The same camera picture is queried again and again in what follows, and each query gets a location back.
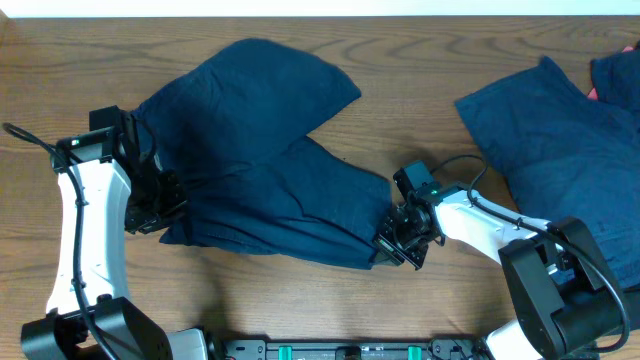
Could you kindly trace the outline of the navy blue shorts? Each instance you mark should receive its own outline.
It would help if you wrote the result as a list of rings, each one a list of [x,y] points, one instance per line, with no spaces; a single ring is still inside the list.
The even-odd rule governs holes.
[[[339,67],[265,39],[165,85],[134,111],[142,148],[187,197],[161,242],[372,268],[389,182],[310,136],[360,95]]]

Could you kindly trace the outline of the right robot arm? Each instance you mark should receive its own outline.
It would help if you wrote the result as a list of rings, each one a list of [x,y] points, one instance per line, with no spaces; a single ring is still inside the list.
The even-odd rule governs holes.
[[[399,180],[404,199],[374,240],[394,264],[424,265],[429,246],[465,243],[502,268],[516,313],[482,341],[488,359],[565,359],[620,349],[631,332],[628,295],[576,218],[513,212],[460,184]]]

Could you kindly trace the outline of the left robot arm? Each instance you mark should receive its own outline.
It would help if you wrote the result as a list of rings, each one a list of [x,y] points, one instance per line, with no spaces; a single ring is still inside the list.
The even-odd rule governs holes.
[[[166,333],[131,300],[125,236],[162,230],[187,203],[157,146],[141,147],[150,127],[116,106],[89,115],[87,133],[48,144],[11,124],[4,130],[50,155],[63,206],[60,256],[44,318],[26,323],[29,359],[206,359],[198,328]]]

